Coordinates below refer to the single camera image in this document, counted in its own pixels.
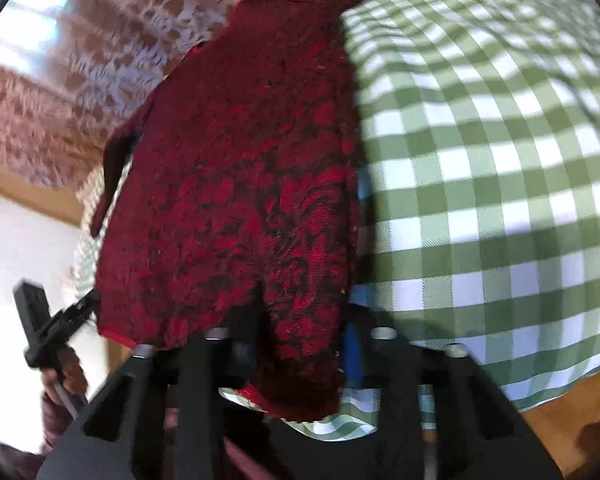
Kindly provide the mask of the person's left hand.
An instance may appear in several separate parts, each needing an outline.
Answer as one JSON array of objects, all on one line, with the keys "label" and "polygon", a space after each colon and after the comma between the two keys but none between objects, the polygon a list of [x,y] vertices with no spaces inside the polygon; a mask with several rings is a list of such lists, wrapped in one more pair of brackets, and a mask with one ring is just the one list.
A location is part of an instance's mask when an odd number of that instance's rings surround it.
[{"label": "person's left hand", "polygon": [[86,401],[88,382],[80,359],[71,347],[57,351],[52,367],[40,369],[43,401],[65,408],[65,396],[75,408]]}]

